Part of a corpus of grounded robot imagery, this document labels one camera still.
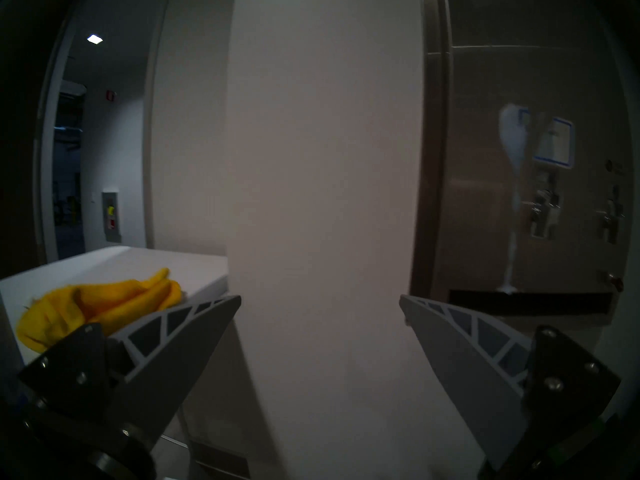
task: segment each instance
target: floor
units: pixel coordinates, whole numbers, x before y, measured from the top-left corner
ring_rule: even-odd
[[[190,455],[185,442],[180,422],[174,416],[164,434],[151,450],[158,480],[165,478],[187,480]]]
[[[82,223],[56,225],[57,258],[71,258],[85,252]]]

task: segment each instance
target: dark slot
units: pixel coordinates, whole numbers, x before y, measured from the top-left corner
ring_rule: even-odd
[[[191,441],[190,446],[191,457],[197,463],[215,468],[218,471],[231,473],[236,477],[251,478],[246,458],[194,440]]]
[[[187,315],[191,311],[191,307],[182,308],[181,310],[172,311],[166,317],[166,334],[170,335],[181,323],[187,318]]]
[[[451,313],[453,321],[467,334],[471,335],[471,315],[453,308],[449,308],[449,313]]]
[[[442,307],[440,305],[437,305],[435,303],[429,303],[429,308],[431,308],[432,310],[437,311],[441,315],[444,315],[444,311],[442,311]]]
[[[197,315],[198,313],[200,313],[202,310],[207,309],[208,307],[211,306],[211,303],[202,303],[200,306],[198,306],[198,309],[196,310],[195,314]]]
[[[547,294],[536,292],[449,291],[449,304],[496,316],[606,314],[613,299],[610,292]]]
[[[239,478],[244,478],[234,475],[233,473],[223,472],[219,468],[211,468],[202,463],[198,463],[198,466],[208,475],[207,478],[211,478],[212,480],[238,480]]]
[[[529,351],[519,344],[514,344],[504,355],[498,365],[507,372],[508,375],[515,377],[518,373],[524,372],[527,368],[529,360]]]
[[[108,337],[106,339],[105,352],[107,355],[107,365],[119,375],[128,375],[135,368],[126,347],[121,340]]]
[[[158,347],[158,344],[160,344],[161,323],[161,318],[156,317],[129,335],[129,340],[138,348],[143,356],[149,356],[149,354]]]
[[[489,356],[493,358],[498,354],[508,340],[509,337],[493,325],[489,325],[486,321],[478,320],[478,344]]]

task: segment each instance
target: gray floor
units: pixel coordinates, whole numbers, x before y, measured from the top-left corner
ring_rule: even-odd
[[[173,420],[164,431],[164,437],[158,439],[158,442],[151,450],[151,456],[155,461],[156,478],[159,480],[164,478],[186,480],[189,474],[189,449],[165,437],[174,439],[181,444],[186,442],[177,417],[173,417]]]

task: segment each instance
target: ceiling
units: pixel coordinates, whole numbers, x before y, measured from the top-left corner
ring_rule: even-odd
[[[164,0],[83,0],[64,78],[86,84],[145,65],[156,19]],[[96,34],[99,44],[87,38]]]

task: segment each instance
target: door latch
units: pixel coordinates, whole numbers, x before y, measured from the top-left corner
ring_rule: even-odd
[[[602,217],[602,237],[609,244],[618,243],[618,232],[622,225],[622,219],[625,217],[622,204],[618,201],[620,197],[620,188],[613,186],[611,191],[611,199],[607,200],[607,208]]]
[[[555,190],[555,174],[541,172],[538,174],[538,180],[545,181],[548,188],[538,189],[534,195],[531,209],[531,237],[553,239],[560,219],[562,198]]]
[[[616,288],[617,292],[621,293],[625,290],[625,282],[622,280],[622,277],[609,273],[607,275],[607,280],[609,280],[609,283]]]

